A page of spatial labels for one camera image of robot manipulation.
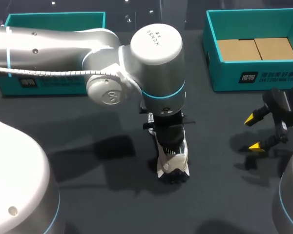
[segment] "cardboard box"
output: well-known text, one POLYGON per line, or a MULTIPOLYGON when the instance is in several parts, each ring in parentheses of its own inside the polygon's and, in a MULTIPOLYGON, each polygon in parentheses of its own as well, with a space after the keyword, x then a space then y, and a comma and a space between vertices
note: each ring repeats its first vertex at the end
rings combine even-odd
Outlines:
POLYGON ((203 48, 215 91, 293 87, 293 9, 207 11, 203 48))
MULTIPOLYGON (((105 12, 64 12, 10 14, 5 26, 38 28, 58 31, 82 31, 105 28, 105 12)), ((86 95, 83 77, 33 78, 0 77, 4 96, 86 95)))

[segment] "black table surface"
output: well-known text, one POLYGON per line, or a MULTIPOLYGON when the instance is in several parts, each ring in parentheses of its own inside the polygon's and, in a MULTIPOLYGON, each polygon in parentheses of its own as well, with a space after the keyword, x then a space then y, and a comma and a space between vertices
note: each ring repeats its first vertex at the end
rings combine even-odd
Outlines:
MULTIPOLYGON (((137 96, 113 108, 87 97, 2 98, 0 120, 33 137, 60 185, 65 234, 275 234, 272 197, 290 142, 245 171, 238 149, 273 134, 271 117, 248 128, 261 92, 215 93, 199 31, 183 33, 187 102, 183 112, 190 180, 164 185, 150 170, 156 156, 142 129, 137 96)), ((119 34, 128 43, 131 33, 119 34)))

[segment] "logo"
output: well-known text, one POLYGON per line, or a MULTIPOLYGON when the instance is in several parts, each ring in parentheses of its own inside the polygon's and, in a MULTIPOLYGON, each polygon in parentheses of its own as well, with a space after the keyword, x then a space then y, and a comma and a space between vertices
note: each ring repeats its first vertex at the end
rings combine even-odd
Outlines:
POLYGON ((107 105, 115 105, 120 102, 121 92, 118 90, 110 90, 103 94, 102 102, 107 105))
POLYGON ((254 83, 258 72, 242 72, 239 83, 240 84, 248 84, 254 83))
POLYGON ((21 87, 23 88, 37 88, 35 79, 19 79, 21 87))
POLYGON ((156 46, 160 45, 159 38, 161 37, 161 34, 159 32, 151 32, 151 30, 148 30, 146 33, 151 37, 152 41, 156 44, 156 46))

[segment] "sneaker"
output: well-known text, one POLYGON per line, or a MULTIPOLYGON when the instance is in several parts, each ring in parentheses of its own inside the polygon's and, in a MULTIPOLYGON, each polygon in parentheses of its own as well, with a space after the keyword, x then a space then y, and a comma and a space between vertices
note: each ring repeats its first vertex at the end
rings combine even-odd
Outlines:
MULTIPOLYGON (((154 121, 152 113, 148 114, 147 121, 154 121)), ((163 148, 159 144, 154 129, 149 128, 148 131, 155 137, 159 152, 157 159, 157 177, 168 183, 185 182, 190 176, 188 167, 188 146, 186 138, 184 138, 179 150, 174 152, 167 148, 163 148)))

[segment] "teal box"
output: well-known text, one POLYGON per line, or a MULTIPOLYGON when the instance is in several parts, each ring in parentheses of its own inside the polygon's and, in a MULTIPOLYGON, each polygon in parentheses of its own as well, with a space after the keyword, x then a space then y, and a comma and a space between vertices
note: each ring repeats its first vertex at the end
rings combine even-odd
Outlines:
POLYGON ((288 38, 293 49, 293 9, 211 10, 203 48, 214 91, 293 87, 293 60, 223 61, 217 40, 288 38))
MULTIPOLYGON (((10 14, 4 26, 58 31, 105 28, 105 12, 10 14)), ((35 78, 35 82, 32 87, 23 87, 19 78, 1 76, 0 89, 4 96, 87 94, 83 77, 35 78)))

